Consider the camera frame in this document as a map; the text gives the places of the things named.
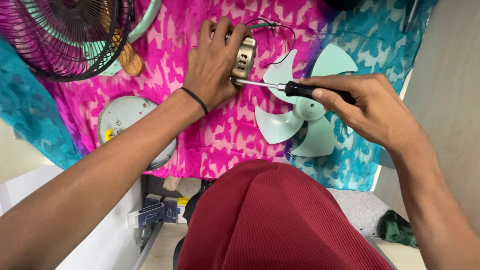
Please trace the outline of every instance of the black fan grille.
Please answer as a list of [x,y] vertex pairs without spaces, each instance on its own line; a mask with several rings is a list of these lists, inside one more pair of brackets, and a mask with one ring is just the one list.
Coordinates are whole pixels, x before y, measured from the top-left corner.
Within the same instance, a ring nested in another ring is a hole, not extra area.
[[118,57],[133,0],[2,0],[0,33],[41,77],[93,77]]

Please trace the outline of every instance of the black wristband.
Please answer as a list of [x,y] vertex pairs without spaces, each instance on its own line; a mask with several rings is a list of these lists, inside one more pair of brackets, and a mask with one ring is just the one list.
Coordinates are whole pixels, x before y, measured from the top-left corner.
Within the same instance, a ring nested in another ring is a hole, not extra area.
[[199,99],[194,93],[192,93],[190,90],[186,89],[185,87],[180,87],[180,88],[183,89],[183,91],[187,92],[187,94],[189,94],[194,100],[200,103],[200,105],[204,109],[205,115],[208,114],[207,106],[205,106],[205,103],[201,99]]

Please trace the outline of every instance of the screwdriver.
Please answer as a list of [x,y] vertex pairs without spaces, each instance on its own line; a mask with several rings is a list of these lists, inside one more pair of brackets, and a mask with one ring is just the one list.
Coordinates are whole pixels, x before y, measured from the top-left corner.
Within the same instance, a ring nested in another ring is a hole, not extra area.
[[[237,78],[233,78],[233,77],[230,78],[230,79],[231,80],[236,80],[237,82],[239,82],[241,84],[276,88],[279,91],[285,92],[285,95],[287,97],[304,97],[304,98],[310,98],[310,99],[313,99],[313,100],[315,100],[312,97],[313,91],[315,89],[319,88],[318,86],[301,85],[301,84],[297,84],[297,83],[292,82],[292,81],[289,81],[287,84],[273,85],[273,84],[252,82],[252,81],[237,79]],[[352,95],[349,92],[330,89],[330,88],[325,88],[325,87],[322,87],[322,88],[337,93],[346,103],[355,105],[355,99],[352,97]]]

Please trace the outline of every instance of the ribbed fabric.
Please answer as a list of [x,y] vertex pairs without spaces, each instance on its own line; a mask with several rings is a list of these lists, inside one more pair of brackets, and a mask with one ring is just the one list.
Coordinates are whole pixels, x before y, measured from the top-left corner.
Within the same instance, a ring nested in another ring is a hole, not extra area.
[[251,160],[199,199],[178,269],[391,269],[299,169]]

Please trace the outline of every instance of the small product box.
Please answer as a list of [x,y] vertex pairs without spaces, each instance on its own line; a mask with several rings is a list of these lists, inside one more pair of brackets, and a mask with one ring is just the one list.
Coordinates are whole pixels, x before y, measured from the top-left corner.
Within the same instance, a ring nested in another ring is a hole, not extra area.
[[163,200],[165,204],[165,216],[163,222],[177,224],[177,198],[166,197]]
[[145,207],[149,207],[154,204],[159,204],[161,200],[162,200],[162,196],[150,193],[147,195],[147,197],[145,197]]
[[162,219],[165,215],[165,205],[158,203],[128,214],[128,226],[134,228],[145,226]]
[[185,206],[188,203],[188,199],[180,197],[177,202],[177,220],[178,223],[187,223],[187,220],[183,218],[183,213],[185,213]]

